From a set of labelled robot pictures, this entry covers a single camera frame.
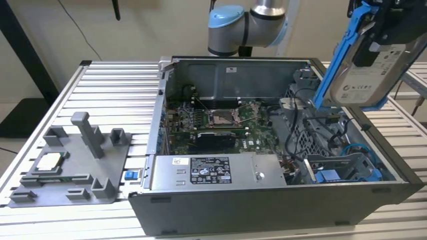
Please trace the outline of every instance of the aluminum table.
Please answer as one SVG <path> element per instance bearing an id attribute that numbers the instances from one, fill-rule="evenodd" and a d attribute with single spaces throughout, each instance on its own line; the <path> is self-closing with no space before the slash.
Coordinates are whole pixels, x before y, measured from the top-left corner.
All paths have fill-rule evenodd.
<path id="1" fill-rule="evenodd" d="M 92 62 L 80 66 L 52 108 L 0 178 L 0 240 L 22 239 L 155 239 L 146 236 L 126 199 L 138 184 L 122 178 L 119 199 L 112 204 L 8 208 L 8 196 L 20 185 L 46 144 L 51 125 L 78 133 L 71 123 L 76 111 L 88 112 L 90 122 L 103 133 L 112 128 L 131 132 L 132 141 L 123 171 L 144 167 L 147 142 L 159 83 L 158 62 Z M 411 74 L 423 79 L 419 73 Z M 379 111 L 367 112 L 397 152 L 427 183 L 427 130 L 390 98 Z M 427 186 L 402 204 L 381 207 L 357 226 L 271 232 L 191 236 L 182 240 L 427 239 Z"/>

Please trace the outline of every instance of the gray 3d printed holder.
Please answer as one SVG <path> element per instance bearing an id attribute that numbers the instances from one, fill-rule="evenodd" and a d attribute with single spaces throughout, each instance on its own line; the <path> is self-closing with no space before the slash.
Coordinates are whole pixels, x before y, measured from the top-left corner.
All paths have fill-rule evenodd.
<path id="1" fill-rule="evenodd" d="M 116 200 L 131 134 L 122 128 L 102 134 L 88 119 L 87 112 L 71 117 L 82 134 L 67 134 L 62 126 L 46 132 L 47 144 L 10 196 L 11 208 L 110 204 Z M 52 153 L 60 154 L 58 162 L 55 159 L 50 169 L 42 168 L 43 156 Z"/>

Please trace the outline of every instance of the warning label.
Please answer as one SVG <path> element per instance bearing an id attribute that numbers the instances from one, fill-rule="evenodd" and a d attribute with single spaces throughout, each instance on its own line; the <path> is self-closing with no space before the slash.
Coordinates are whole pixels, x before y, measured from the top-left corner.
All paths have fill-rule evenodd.
<path id="1" fill-rule="evenodd" d="M 387 51 L 378 54 L 373 66 L 357 67 L 354 64 L 351 65 L 335 94 L 341 103 L 365 104 L 370 100 L 405 50 L 405 44 L 394 44 Z"/>
<path id="2" fill-rule="evenodd" d="M 192 157 L 190 159 L 192 184 L 231 184 L 233 170 L 229 157 Z"/>

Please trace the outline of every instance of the black cable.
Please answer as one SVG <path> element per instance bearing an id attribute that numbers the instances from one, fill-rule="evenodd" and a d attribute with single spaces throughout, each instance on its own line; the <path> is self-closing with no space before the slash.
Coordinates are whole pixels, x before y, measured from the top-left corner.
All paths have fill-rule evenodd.
<path id="1" fill-rule="evenodd" d="M 12 150 L 6 149 L 6 148 L 3 148 L 3 147 L 0 147 L 0 150 L 7 151 L 7 152 L 14 153 L 14 154 L 19 154 L 16 151 L 12 151 Z"/>
<path id="2" fill-rule="evenodd" d="M 399 93 L 399 89 L 401 89 L 402 84 L 403 84 L 403 81 L 401 80 L 401 83 L 399 83 L 398 88 L 397 88 L 397 90 L 395 90 L 395 94 L 394 94 L 394 98 L 393 98 L 394 100 L 397 100 L 397 97 L 398 97 L 398 93 Z"/>
<path id="3" fill-rule="evenodd" d="M 313 88 L 307 88 L 307 87 L 303 87 L 301 88 L 295 93 L 294 93 L 294 120 L 293 120 L 293 126 L 291 126 L 291 131 L 287 135 L 287 138 L 286 138 L 286 141 L 285 141 L 285 150 L 286 150 L 286 153 L 291 156 L 291 158 L 297 159 L 298 161 L 303 161 L 302 158 L 299 156 L 297 156 L 291 151 L 290 151 L 290 140 L 291 140 L 291 137 L 294 135 L 294 132 L 295 132 L 295 127 L 297 127 L 297 122 L 298 122 L 298 118 L 299 118 L 299 106 L 297 104 L 297 94 L 302 91 L 302 90 L 311 90 L 311 91 L 315 91 Z"/>
<path id="4" fill-rule="evenodd" d="M 84 41 L 86 41 L 87 45 L 88 45 L 88 46 L 90 46 L 90 48 L 94 50 L 94 52 L 95 52 L 96 56 L 99 57 L 99 60 L 102 60 L 102 61 L 103 61 L 103 59 L 102 59 L 102 57 L 100 57 L 99 53 L 96 52 L 95 48 L 94 48 L 94 47 L 92 47 L 92 45 L 90 44 L 88 39 L 87 39 L 87 36 L 86 36 L 86 34 L 83 33 L 83 31 L 82 31 L 82 29 L 80 29 L 80 27 L 79 27 L 79 25 L 78 25 L 78 23 L 76 23 L 76 21 L 75 21 L 74 17 L 70 15 L 70 13 L 68 13 L 68 11 L 67 11 L 67 9 L 66 9 L 66 7 L 64 7 L 63 3 L 62 3 L 62 0 L 58 0 L 58 2 L 59 2 L 59 4 L 60 4 L 60 6 L 62 6 L 62 9 L 64 9 L 64 12 L 66 12 L 66 14 L 68 15 L 68 17 L 70 17 L 71 21 L 74 22 L 75 26 L 78 27 L 78 29 L 79 29 L 79 31 L 80 31 L 80 33 L 82 33 L 82 36 L 83 36 L 83 38 L 84 38 Z"/>
<path id="5" fill-rule="evenodd" d="M 209 7 L 209 12 L 211 12 L 213 9 L 215 8 L 215 2 L 217 2 L 217 0 L 211 0 L 211 4 L 210 4 L 210 7 Z"/>
<path id="6" fill-rule="evenodd" d="M 337 133 L 331 136 L 331 138 L 330 138 L 329 141 L 327 141 L 327 144 L 329 144 L 329 145 L 330 145 L 331 143 L 334 143 L 335 138 L 341 138 L 342 136 L 346 135 L 347 130 L 349 130 L 349 123 L 350 123 L 354 119 L 355 119 L 355 118 L 353 117 L 353 118 L 350 118 L 350 119 L 346 121 L 343 132 L 339 133 L 339 132 L 337 131 Z"/>
<path id="7" fill-rule="evenodd" d="M 411 116 L 413 116 L 413 117 L 415 116 L 418 110 L 419 110 L 419 106 L 415 106 L 415 107 L 414 107 L 414 110 L 413 110 L 413 113 L 411 113 Z"/>
<path id="8" fill-rule="evenodd" d="M 415 107 L 414 107 L 414 110 L 413 110 L 413 113 L 411 113 L 413 117 L 415 116 L 417 111 L 419 110 L 419 107 L 423 105 L 425 100 L 426 100 L 426 98 L 423 96 L 419 96 L 419 98 L 417 99 Z"/>

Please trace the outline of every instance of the black stand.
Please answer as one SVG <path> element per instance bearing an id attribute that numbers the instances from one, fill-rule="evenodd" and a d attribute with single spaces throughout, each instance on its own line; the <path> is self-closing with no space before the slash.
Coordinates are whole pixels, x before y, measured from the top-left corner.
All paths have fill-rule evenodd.
<path id="1" fill-rule="evenodd" d="M 59 91 L 7 0 L 0 0 L 0 30 L 44 97 L 23 99 L 0 123 L 2 138 L 27 138 L 54 104 Z"/>
<path id="2" fill-rule="evenodd" d="M 23 139 L 35 131 L 50 105 L 43 98 L 24 98 L 0 123 L 0 137 Z"/>

